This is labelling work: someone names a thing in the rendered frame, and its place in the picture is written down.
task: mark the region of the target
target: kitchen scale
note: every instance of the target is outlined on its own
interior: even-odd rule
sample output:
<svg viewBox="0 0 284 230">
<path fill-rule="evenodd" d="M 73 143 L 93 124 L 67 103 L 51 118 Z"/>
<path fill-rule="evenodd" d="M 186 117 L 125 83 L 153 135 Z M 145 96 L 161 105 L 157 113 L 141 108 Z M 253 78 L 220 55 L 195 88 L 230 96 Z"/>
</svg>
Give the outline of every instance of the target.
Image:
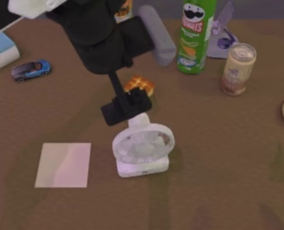
<svg viewBox="0 0 284 230">
<path fill-rule="evenodd" d="M 169 153 L 175 146 L 172 131 L 153 124 L 146 113 L 128 120 L 128 128 L 112 142 L 120 177 L 161 173 L 169 167 Z"/>
</svg>

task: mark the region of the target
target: brown table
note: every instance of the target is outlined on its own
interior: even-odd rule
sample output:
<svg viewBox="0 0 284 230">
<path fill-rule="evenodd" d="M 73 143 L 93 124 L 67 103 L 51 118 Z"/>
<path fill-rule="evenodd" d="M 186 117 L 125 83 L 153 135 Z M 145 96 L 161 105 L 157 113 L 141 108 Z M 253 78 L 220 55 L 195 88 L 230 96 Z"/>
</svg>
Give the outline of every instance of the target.
<svg viewBox="0 0 284 230">
<path fill-rule="evenodd" d="M 180 21 L 165 23 L 177 40 Z M 111 141 L 126 123 L 108 127 L 99 109 L 114 96 L 108 77 L 83 67 L 57 24 L 10 28 L 22 57 L 0 70 L 0 230 L 284 230 L 284 21 L 230 29 L 258 52 L 240 97 L 219 89 L 224 60 L 187 76 L 146 54 L 119 72 L 156 84 L 149 116 L 177 141 L 168 172 L 121 179 Z M 11 67 L 38 58 L 53 73 L 15 83 Z M 34 188 L 44 142 L 92 142 L 86 189 Z"/>
</svg>

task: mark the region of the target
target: pringles can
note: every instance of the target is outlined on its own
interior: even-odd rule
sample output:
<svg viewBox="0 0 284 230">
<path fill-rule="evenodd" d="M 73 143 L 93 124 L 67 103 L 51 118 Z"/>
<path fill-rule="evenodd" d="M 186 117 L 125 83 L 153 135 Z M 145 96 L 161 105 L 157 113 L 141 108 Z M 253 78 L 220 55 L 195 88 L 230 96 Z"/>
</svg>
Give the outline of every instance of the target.
<svg viewBox="0 0 284 230">
<path fill-rule="evenodd" d="M 120 10 L 114 15 L 117 23 L 127 20 L 132 17 L 132 0 L 126 0 Z"/>
<path fill-rule="evenodd" d="M 205 65 L 216 0 L 185 0 L 180 31 L 177 68 L 200 73 Z"/>
<path fill-rule="evenodd" d="M 239 43 L 230 48 L 220 81 L 221 89 L 225 94 L 238 96 L 246 90 L 256 55 L 255 48 L 248 44 Z"/>
</svg>

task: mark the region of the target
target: can top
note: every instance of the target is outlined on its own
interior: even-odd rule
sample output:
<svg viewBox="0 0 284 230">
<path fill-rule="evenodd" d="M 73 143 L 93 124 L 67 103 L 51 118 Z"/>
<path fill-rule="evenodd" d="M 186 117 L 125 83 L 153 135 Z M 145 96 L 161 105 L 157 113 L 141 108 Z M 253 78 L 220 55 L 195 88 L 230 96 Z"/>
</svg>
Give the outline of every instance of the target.
<svg viewBox="0 0 284 230">
<path fill-rule="evenodd" d="M 256 50 L 249 44 L 238 43 L 230 49 L 230 55 L 238 61 L 252 61 L 256 57 Z"/>
</svg>

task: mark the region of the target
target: toy car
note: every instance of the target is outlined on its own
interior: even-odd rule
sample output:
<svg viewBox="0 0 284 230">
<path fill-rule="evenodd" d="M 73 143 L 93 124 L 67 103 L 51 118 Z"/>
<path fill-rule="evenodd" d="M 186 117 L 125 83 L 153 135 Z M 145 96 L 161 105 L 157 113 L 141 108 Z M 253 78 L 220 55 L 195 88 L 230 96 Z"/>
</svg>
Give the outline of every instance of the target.
<svg viewBox="0 0 284 230">
<path fill-rule="evenodd" d="M 28 62 L 12 68 L 11 74 L 19 83 L 26 80 L 48 75 L 51 72 L 50 63 L 45 60 Z"/>
</svg>

